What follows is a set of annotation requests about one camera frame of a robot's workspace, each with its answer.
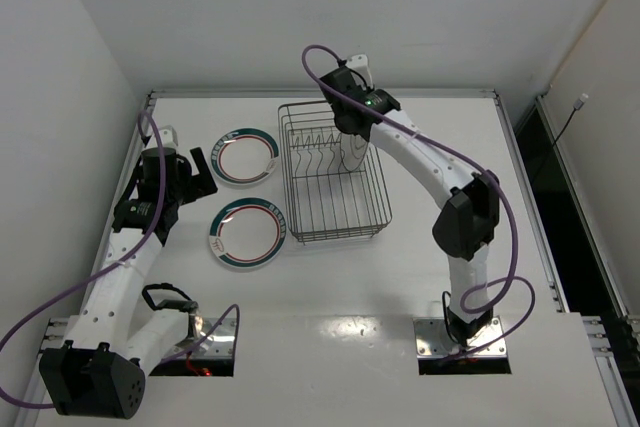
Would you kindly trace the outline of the grey plate with characters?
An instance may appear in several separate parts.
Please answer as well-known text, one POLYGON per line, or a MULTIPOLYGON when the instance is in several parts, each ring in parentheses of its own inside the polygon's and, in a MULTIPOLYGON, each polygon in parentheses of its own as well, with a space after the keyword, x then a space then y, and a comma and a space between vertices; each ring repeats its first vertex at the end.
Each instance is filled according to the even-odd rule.
POLYGON ((364 143, 367 142, 359 135, 342 133, 340 135, 340 158, 342 172, 353 172, 361 166, 364 143))

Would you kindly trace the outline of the small blue patterned plate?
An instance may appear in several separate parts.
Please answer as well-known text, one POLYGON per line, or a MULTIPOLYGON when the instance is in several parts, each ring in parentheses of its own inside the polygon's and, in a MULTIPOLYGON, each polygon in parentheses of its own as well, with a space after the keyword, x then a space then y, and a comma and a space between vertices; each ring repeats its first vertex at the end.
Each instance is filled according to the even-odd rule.
POLYGON ((368 155, 368 152, 369 152, 369 147, 370 147, 369 142, 365 142, 363 147, 363 155, 362 155, 361 163, 363 163, 364 160, 366 159, 366 156, 368 155))

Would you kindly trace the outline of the green rimmed white plate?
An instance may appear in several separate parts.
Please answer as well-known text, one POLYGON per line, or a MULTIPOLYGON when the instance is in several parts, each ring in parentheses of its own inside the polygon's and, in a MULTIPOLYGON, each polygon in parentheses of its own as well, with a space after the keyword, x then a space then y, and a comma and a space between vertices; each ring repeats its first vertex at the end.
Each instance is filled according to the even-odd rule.
POLYGON ((268 178, 276 169, 280 149, 267 132, 244 127, 232 130, 214 144, 210 163, 223 182, 233 186, 249 186, 268 178))
POLYGON ((254 270, 272 261, 287 237, 283 212, 271 201, 245 197, 224 206, 209 228, 209 246, 219 262, 254 270))

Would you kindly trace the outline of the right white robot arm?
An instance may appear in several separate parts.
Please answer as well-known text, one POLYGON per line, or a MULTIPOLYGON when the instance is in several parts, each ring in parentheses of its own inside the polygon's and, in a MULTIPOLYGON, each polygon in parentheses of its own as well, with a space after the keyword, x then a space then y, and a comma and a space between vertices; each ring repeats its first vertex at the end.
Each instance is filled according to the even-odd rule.
POLYGON ((390 155, 440 209, 432 235, 449 264, 448 332, 452 341, 467 346, 493 316, 487 305, 487 258, 499 223, 499 198, 490 176, 419 141, 416 125, 400 103, 382 89, 358 85, 348 67, 339 66, 320 80, 328 86, 322 92, 338 130, 390 155))

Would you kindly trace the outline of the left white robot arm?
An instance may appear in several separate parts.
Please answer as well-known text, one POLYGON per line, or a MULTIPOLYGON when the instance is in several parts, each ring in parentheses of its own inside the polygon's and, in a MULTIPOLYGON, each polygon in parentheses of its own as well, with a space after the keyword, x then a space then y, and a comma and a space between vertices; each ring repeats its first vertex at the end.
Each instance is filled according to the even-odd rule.
POLYGON ((83 311, 59 348, 47 348, 39 371, 62 416, 129 419, 146 379, 164 354, 190 333, 194 301, 163 301, 135 334, 129 332, 145 279, 178 210, 216 193, 201 149, 143 150, 114 209, 109 247, 83 311))

